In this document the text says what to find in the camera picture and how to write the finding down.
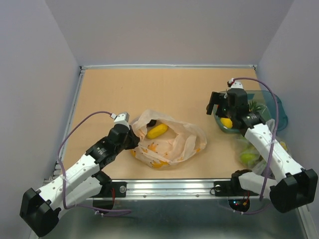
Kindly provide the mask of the small toy pineapple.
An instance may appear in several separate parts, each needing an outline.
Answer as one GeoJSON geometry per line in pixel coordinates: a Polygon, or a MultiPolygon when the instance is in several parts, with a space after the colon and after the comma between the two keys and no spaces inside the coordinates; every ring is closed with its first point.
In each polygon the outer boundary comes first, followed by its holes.
{"type": "Polygon", "coordinates": [[[249,111],[250,112],[257,112],[259,114],[262,114],[266,109],[266,106],[264,104],[261,104],[257,101],[250,101],[249,102],[249,111]]]}

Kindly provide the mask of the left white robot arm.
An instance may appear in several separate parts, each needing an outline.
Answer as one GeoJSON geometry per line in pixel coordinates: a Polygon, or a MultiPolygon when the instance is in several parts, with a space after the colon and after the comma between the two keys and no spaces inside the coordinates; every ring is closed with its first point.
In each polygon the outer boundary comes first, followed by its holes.
{"type": "Polygon", "coordinates": [[[26,190],[22,196],[20,217],[38,237],[49,234],[66,210],[80,206],[92,196],[110,193],[111,179],[102,169],[123,150],[137,147],[139,141],[130,125],[114,125],[106,137],[92,145],[58,178],[37,190],[26,190]]]}

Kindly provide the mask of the dark red fruit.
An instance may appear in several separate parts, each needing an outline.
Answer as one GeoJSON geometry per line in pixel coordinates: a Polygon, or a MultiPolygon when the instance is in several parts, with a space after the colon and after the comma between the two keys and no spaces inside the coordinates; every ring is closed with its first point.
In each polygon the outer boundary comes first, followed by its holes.
{"type": "Polygon", "coordinates": [[[156,123],[157,123],[157,120],[152,119],[152,120],[150,120],[150,122],[147,124],[147,127],[153,127],[153,126],[156,125],[156,123]]]}

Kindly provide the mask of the orange printed plastic bag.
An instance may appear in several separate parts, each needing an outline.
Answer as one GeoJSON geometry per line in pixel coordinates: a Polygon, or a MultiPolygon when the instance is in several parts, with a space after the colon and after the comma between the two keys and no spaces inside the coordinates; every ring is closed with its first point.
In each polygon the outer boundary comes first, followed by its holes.
{"type": "Polygon", "coordinates": [[[138,146],[131,155],[147,166],[163,169],[187,161],[207,145],[203,130],[195,124],[175,120],[169,115],[146,110],[132,121],[135,135],[140,138],[138,146]],[[157,120],[155,126],[164,123],[168,130],[161,136],[148,139],[147,133],[153,127],[147,127],[150,120],[157,120]]]}

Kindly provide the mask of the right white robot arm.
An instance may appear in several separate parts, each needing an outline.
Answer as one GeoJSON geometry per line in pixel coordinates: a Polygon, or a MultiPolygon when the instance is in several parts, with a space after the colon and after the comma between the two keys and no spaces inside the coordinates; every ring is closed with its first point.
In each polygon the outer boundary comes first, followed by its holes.
{"type": "Polygon", "coordinates": [[[318,175],[313,169],[304,169],[284,150],[260,113],[250,110],[245,90],[234,88],[225,93],[212,92],[206,113],[230,119],[233,127],[267,162],[265,170],[271,171],[275,177],[271,180],[251,170],[238,170],[232,174],[229,184],[221,187],[222,193],[227,190],[236,195],[244,191],[256,193],[270,199],[280,213],[314,201],[318,175]]]}

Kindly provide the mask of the yellow banana fruit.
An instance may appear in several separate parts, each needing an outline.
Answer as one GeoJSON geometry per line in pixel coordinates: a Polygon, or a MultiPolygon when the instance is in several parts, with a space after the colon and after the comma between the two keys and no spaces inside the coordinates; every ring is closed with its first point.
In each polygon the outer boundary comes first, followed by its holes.
{"type": "Polygon", "coordinates": [[[154,128],[152,128],[150,131],[147,133],[147,138],[148,139],[154,139],[157,138],[161,135],[163,135],[166,131],[168,130],[168,126],[164,123],[161,123],[154,128]]]}

